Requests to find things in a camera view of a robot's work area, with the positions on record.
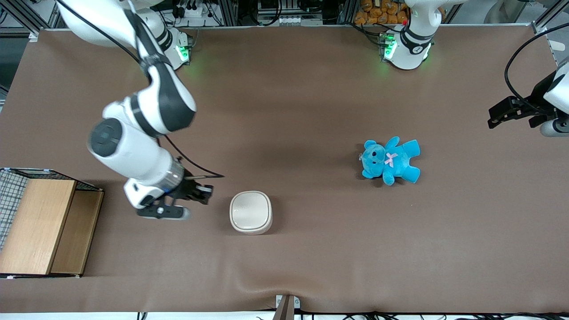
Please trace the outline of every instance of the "green led light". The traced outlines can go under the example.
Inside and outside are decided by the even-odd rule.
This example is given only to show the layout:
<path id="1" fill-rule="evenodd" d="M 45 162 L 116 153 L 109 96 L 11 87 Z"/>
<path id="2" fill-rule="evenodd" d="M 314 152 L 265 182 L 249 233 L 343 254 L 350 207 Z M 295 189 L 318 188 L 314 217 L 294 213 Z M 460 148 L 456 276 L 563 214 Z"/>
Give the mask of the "green led light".
<path id="1" fill-rule="evenodd" d="M 184 47 L 176 46 L 176 50 L 178 51 L 178 55 L 182 59 L 182 61 L 188 60 L 188 50 Z"/>
<path id="2" fill-rule="evenodd" d="M 393 53 L 397 48 L 397 41 L 393 41 L 387 48 L 385 48 L 385 59 L 393 58 Z"/>

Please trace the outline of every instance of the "blue teddy bear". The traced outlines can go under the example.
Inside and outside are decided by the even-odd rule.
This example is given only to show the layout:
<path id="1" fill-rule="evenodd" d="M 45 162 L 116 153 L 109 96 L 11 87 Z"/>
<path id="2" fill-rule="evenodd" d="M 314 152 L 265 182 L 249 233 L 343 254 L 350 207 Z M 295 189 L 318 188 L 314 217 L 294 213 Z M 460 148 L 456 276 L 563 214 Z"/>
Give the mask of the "blue teddy bear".
<path id="1" fill-rule="evenodd" d="M 421 170 L 411 166 L 409 160 L 421 154 L 419 143 L 412 140 L 399 147 L 398 143 L 399 137 L 393 137 L 384 148 L 373 140 L 367 140 L 364 143 L 365 151 L 361 155 L 364 177 L 373 179 L 383 175 L 388 186 L 395 182 L 395 177 L 401 177 L 411 183 L 417 182 Z"/>

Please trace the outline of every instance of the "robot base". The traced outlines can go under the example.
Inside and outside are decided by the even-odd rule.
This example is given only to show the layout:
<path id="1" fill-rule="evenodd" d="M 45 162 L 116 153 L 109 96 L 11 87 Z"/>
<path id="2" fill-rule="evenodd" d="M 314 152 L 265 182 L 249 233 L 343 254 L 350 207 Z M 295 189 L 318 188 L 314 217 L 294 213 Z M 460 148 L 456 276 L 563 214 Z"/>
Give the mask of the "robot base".
<path id="1" fill-rule="evenodd" d="M 410 50 L 402 44 L 401 34 L 389 31 L 380 35 L 380 43 L 386 44 L 380 47 L 380 57 L 382 61 L 388 61 L 393 66 L 402 70 L 412 70 L 421 65 L 421 62 L 427 58 L 428 51 L 431 48 L 429 44 L 427 48 L 415 47 L 417 54 L 412 54 Z"/>
<path id="2" fill-rule="evenodd" d="M 189 64 L 193 39 L 176 28 L 168 28 L 168 31 L 172 34 L 172 43 L 164 50 L 164 54 L 172 63 L 172 68 L 177 70 L 182 65 Z"/>

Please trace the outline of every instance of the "teddy bear ear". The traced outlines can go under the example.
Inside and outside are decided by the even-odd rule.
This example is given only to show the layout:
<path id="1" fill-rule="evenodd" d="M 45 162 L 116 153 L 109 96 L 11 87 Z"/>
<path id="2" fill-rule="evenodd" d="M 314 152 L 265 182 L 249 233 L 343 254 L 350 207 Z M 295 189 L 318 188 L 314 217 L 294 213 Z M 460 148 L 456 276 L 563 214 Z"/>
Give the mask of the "teddy bear ear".
<path id="1" fill-rule="evenodd" d="M 369 148 L 369 147 L 371 147 L 371 146 L 374 146 L 374 145 L 376 145 L 376 144 L 377 144 L 377 142 L 375 142 L 375 141 L 373 141 L 373 140 L 367 140 L 367 141 L 364 143 L 364 148 L 367 149 L 367 148 Z"/>

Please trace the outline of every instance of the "table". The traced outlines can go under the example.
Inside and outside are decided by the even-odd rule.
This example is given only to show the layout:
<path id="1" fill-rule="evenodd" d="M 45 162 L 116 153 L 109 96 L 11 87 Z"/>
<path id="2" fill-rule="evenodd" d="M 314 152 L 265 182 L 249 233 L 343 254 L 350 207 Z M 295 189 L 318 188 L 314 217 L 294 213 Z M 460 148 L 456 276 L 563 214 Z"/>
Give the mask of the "table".
<path id="1" fill-rule="evenodd" d="M 117 48 L 44 31 L 0 114 L 0 162 L 49 167 L 105 190 L 85 277 L 0 281 L 2 312 L 267 309 L 516 312 L 569 307 L 569 140 L 488 108 L 529 26 L 442 27 L 414 71 L 380 63 L 349 27 L 204 30 L 178 71 L 192 126 L 171 138 L 212 180 L 189 221 L 139 218 L 125 179 L 86 148 L 102 108 L 146 86 Z M 545 40 L 518 57 L 529 93 L 555 69 Z M 361 178 L 365 140 L 418 139 L 416 185 Z M 233 195 L 271 197 L 269 234 L 228 219 Z"/>

